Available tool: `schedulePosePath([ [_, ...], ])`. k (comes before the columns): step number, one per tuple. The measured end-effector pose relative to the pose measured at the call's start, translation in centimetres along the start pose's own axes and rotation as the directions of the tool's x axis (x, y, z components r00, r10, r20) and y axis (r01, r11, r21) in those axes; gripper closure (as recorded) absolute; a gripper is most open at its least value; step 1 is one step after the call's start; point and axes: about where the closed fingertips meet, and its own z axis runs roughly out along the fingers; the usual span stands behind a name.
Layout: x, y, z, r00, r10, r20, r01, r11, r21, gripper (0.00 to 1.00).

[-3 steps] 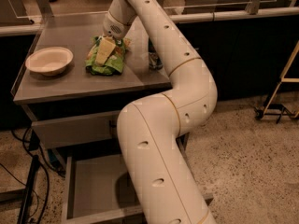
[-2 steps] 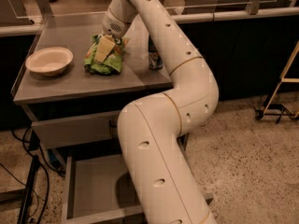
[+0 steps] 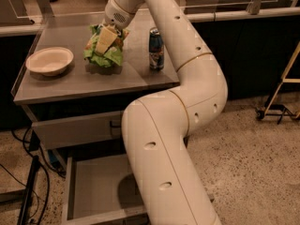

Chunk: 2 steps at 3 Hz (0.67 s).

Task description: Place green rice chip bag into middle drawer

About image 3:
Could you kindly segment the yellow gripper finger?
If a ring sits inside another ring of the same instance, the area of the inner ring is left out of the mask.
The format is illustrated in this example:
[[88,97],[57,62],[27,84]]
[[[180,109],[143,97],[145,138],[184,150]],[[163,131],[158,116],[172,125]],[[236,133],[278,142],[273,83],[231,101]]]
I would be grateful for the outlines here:
[[113,44],[117,37],[117,32],[115,31],[115,28],[113,26],[108,25],[102,27],[98,35],[95,53],[104,54]]

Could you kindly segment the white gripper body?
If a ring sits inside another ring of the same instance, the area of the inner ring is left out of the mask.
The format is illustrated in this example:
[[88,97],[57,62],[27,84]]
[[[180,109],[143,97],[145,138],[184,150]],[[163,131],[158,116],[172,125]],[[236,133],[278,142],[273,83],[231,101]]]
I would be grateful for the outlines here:
[[129,26],[135,16],[134,3],[129,0],[109,0],[105,10],[105,23],[119,29]]

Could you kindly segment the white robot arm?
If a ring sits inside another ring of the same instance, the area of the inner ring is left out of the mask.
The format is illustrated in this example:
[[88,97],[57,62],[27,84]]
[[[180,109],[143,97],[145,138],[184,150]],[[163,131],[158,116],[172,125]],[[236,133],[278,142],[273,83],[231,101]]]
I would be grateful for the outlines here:
[[228,86],[216,57],[174,0],[109,0],[105,22],[127,27],[146,4],[179,78],[140,97],[122,117],[122,135],[152,225],[221,225],[184,139],[222,112]]

